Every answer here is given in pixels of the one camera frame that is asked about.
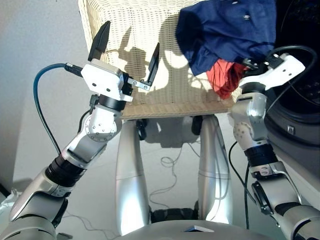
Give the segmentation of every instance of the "blue cable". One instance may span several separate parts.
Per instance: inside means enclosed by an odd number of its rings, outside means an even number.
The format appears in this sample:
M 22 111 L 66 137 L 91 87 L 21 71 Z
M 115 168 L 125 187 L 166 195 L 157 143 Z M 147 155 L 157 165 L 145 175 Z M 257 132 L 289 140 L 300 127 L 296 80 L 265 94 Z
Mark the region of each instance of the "blue cable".
M 50 131 L 48 125 L 47 125 L 47 122 L 44 118 L 44 115 L 41 111 L 41 107 L 40 107 L 40 103 L 39 103 L 39 97 L 38 97 L 38 83 L 39 83 L 39 80 L 41 78 L 41 76 L 52 70 L 52 69 L 57 69 L 57 68 L 65 68 L 66 64 L 65 63 L 56 63 L 56 64 L 52 64 L 52 65 L 49 65 L 49 66 L 46 66 L 45 68 L 41 69 L 37 75 L 35 76 L 34 78 L 34 82 L 33 82 L 33 97 L 34 97 L 34 103 L 35 103 L 35 107 L 36 107 L 36 110 L 38 112 L 38 115 L 40 117 L 40 120 L 44 126 L 44 129 L 46 130 L 46 132 L 48 133 L 49 135 L 49 138 L 51 140 L 51 142 L 53 143 L 54 147 L 55 147 L 55 150 L 57 151 L 57 153 L 60 155 L 61 154 L 61 151 L 60 151 L 60 148 L 52 134 L 52 132 Z

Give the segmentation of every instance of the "navy blue cloth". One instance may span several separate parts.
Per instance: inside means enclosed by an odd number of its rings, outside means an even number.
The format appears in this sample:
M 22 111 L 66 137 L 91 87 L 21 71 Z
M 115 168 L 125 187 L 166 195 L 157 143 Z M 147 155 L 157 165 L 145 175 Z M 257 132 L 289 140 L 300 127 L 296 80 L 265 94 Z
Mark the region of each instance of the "navy blue cloth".
M 275 0 L 201 1 L 181 9 L 175 36 L 195 76 L 218 59 L 261 61 L 276 40 Z

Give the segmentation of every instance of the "metal bracket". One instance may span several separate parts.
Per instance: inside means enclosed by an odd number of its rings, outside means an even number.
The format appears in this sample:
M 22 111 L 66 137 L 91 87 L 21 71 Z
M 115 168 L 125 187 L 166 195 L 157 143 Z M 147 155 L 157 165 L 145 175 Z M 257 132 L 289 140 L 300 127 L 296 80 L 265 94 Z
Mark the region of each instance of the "metal bracket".
M 301 195 L 298 191 L 298 188 L 296 187 L 295 183 L 292 181 L 290 175 L 288 174 L 285 165 L 282 161 L 277 161 L 265 165 L 260 165 L 260 166 L 253 166 L 250 167 L 250 172 L 252 174 L 255 174 L 256 172 L 259 172 L 261 176 L 267 177 L 267 176 L 272 176 L 276 174 L 283 174 L 286 179 L 289 181 L 289 183 L 292 185 L 293 190 L 295 191 L 296 195 L 298 196 L 299 203 L 302 204 L 301 201 Z

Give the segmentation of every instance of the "black cable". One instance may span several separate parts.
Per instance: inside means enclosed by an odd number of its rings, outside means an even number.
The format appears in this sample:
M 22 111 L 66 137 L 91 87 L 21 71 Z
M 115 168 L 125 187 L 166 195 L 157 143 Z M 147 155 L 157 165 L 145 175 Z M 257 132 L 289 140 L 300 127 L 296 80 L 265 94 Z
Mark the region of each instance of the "black cable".
M 232 144 L 232 146 L 230 147 L 229 150 L 229 154 L 228 154 L 228 159 L 229 159 L 229 163 L 231 168 L 233 169 L 234 173 L 236 174 L 236 176 L 238 177 L 238 179 L 240 180 L 244 190 L 246 191 L 246 193 L 248 194 L 249 198 L 252 200 L 252 202 L 254 202 L 254 204 L 256 204 L 256 200 L 254 199 L 254 197 L 251 195 L 251 193 L 249 192 L 248 188 L 246 187 L 244 181 L 242 180 L 242 178 L 240 177 L 239 173 L 237 172 L 237 170 L 235 169 L 234 165 L 231 162 L 231 151 L 234 148 L 234 146 L 237 144 L 238 142 L 236 141 L 234 144 Z
M 245 188 L 248 186 L 248 177 L 249 177 L 249 163 L 246 166 L 245 177 L 244 177 L 244 185 Z M 244 212 L 245 212 L 245 228 L 249 229 L 249 212 L 248 212 L 248 194 L 247 191 L 244 190 Z
M 281 46 L 281 47 L 275 48 L 268 53 L 266 58 L 270 57 L 272 54 L 286 51 L 286 50 L 304 50 L 312 55 L 312 60 L 311 60 L 311 63 L 305 68 L 305 70 L 302 73 L 300 73 L 298 76 L 296 76 L 293 79 L 293 81 L 287 87 L 284 88 L 284 90 L 278 95 L 278 97 L 271 103 L 271 105 L 267 109 L 266 113 L 268 113 L 270 111 L 270 109 L 275 105 L 275 103 L 283 96 L 283 94 L 285 94 L 285 92 L 289 88 L 291 88 L 291 85 L 293 85 L 297 81 L 299 81 L 307 72 L 310 71 L 311 68 L 313 68 L 316 65 L 316 63 L 318 61 L 317 53 L 312 48 L 307 47 L 307 46 L 303 46 L 303 45 L 288 45 L 288 46 Z
M 77 133 L 80 133 L 81 132 L 81 128 L 82 128 L 82 121 L 84 120 L 85 116 L 90 112 L 90 109 L 88 111 L 86 111 L 84 114 L 82 114 L 82 116 L 80 117 L 80 120 L 79 120 L 79 127 L 78 127 L 78 132 Z
M 49 127 L 48 127 L 48 124 L 44 118 L 44 115 L 41 111 L 41 107 L 40 107 L 40 103 L 39 103 L 39 96 L 38 96 L 38 84 L 39 84 L 39 80 L 41 78 L 41 76 L 52 70 L 52 69 L 57 69 L 57 68 L 64 68 L 65 67 L 65 64 L 64 63 L 56 63 L 56 64 L 52 64 L 52 65 L 49 65 L 49 66 L 46 66 L 45 68 L 41 69 L 37 75 L 35 76 L 34 78 L 34 82 L 33 82 L 33 98 L 34 98 L 34 103 L 35 103 L 35 107 L 36 107 L 36 111 L 38 112 L 38 115 L 40 117 L 40 120 L 44 126 L 44 129 L 45 131 L 48 133 L 49 135 L 49 138 L 51 140 L 51 142 L 53 143 L 54 147 L 55 147 L 55 150 L 57 151 L 58 155 L 61 154 L 61 151 L 60 151 L 60 148 L 56 142 L 56 139 L 54 137 L 54 135 L 52 134 L 52 132 L 50 131 Z

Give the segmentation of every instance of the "red cloth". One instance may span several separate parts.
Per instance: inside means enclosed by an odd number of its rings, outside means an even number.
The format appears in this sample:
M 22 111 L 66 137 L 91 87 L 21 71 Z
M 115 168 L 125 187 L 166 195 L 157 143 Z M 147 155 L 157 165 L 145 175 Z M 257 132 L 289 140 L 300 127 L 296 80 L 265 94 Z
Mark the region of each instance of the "red cloth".
M 242 64 L 218 59 L 206 75 L 213 90 L 222 99 L 227 99 L 238 87 L 245 68 Z

